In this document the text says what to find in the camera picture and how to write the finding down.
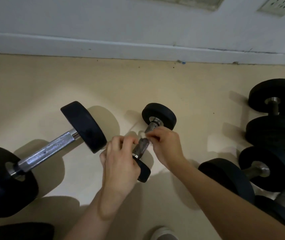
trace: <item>forearm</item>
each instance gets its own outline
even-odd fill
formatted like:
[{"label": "forearm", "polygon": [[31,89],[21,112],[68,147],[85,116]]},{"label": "forearm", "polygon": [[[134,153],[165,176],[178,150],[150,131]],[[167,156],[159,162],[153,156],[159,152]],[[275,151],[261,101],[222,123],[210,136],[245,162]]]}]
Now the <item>forearm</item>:
[{"label": "forearm", "polygon": [[118,207],[108,214],[101,212],[101,194],[98,191],[88,208],[64,240],[103,240],[116,215]]},{"label": "forearm", "polygon": [[223,240],[283,240],[285,226],[195,169],[187,160],[170,167]]}]

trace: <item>white wall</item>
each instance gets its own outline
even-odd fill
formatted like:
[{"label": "white wall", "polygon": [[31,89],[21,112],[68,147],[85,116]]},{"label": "white wall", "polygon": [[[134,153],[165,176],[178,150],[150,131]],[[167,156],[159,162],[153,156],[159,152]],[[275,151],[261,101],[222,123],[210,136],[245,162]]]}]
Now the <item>white wall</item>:
[{"label": "white wall", "polygon": [[[285,53],[285,16],[257,12],[264,2],[225,0],[218,11],[209,12],[154,0],[0,0],[0,52],[188,61],[203,57],[204,62],[216,62],[217,55],[218,62],[229,62],[232,55],[230,62],[250,57],[248,63],[285,64],[285,55],[269,54],[263,62],[263,54],[242,52]],[[109,45],[118,48],[110,52]],[[146,47],[160,51],[146,53]],[[238,52],[220,57],[208,49]]]}]

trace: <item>wall plate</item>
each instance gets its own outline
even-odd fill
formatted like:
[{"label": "wall plate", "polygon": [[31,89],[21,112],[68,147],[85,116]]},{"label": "wall plate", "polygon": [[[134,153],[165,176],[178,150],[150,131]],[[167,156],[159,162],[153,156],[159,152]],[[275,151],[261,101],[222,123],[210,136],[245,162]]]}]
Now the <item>wall plate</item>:
[{"label": "wall plate", "polygon": [[258,11],[284,16],[285,0],[267,0]]},{"label": "wall plate", "polygon": [[168,3],[177,3],[190,7],[207,9],[210,11],[216,11],[221,5],[223,0],[159,0]]}]

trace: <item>person's right hand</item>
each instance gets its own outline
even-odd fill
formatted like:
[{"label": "person's right hand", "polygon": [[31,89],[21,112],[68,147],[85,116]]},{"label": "person's right hand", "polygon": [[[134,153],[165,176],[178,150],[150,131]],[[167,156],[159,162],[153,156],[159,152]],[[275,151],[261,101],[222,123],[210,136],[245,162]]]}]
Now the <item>person's right hand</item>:
[{"label": "person's right hand", "polygon": [[182,153],[179,135],[172,130],[160,126],[146,133],[151,141],[158,160],[169,170],[186,159]]}]

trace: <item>person's left hand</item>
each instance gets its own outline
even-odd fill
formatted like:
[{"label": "person's left hand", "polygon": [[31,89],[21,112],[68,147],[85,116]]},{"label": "person's left hand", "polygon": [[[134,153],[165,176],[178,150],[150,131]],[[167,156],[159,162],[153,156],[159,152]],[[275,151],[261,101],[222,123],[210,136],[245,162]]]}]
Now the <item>person's left hand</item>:
[{"label": "person's left hand", "polygon": [[137,143],[132,136],[114,136],[100,154],[103,179],[99,208],[103,218],[116,213],[137,182],[140,167],[132,159],[132,144]]}]

